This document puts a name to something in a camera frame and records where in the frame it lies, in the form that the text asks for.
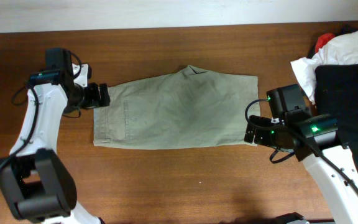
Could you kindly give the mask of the khaki green shorts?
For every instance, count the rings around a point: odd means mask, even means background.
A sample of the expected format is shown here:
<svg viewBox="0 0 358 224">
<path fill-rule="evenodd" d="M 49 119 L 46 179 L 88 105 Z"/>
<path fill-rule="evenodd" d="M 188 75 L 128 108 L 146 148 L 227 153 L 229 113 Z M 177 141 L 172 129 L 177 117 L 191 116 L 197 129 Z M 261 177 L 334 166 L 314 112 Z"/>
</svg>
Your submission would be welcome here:
<svg viewBox="0 0 358 224">
<path fill-rule="evenodd" d="M 95 146 L 186 149 L 244 143 L 246 106 L 258 78 L 188 65 L 176 73 L 112 86 L 94 110 Z"/>
</svg>

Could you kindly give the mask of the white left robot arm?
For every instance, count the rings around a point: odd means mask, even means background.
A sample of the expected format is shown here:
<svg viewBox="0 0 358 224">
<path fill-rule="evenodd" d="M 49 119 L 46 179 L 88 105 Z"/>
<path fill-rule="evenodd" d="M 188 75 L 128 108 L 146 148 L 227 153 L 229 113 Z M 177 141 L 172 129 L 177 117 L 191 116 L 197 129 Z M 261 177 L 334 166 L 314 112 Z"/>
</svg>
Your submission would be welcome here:
<svg viewBox="0 0 358 224">
<path fill-rule="evenodd" d="M 25 83 L 27 111 L 9 156 L 0 158 L 0 190 L 12 215 L 31 223 L 102 223 L 78 201 L 73 177 L 57 156 L 62 116 L 109 104 L 91 68 L 46 70 Z"/>
</svg>

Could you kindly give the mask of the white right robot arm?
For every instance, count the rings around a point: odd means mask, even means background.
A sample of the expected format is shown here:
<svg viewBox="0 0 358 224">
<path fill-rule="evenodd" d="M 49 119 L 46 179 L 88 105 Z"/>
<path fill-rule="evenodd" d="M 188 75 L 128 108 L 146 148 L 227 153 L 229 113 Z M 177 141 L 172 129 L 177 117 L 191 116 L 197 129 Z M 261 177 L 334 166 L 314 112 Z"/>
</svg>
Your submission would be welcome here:
<svg viewBox="0 0 358 224">
<path fill-rule="evenodd" d="M 319 187 L 336 223 L 358 223 L 358 173 L 350 148 L 328 115 L 285 112 L 279 117 L 245 115 L 244 140 L 296 157 Z"/>
</svg>

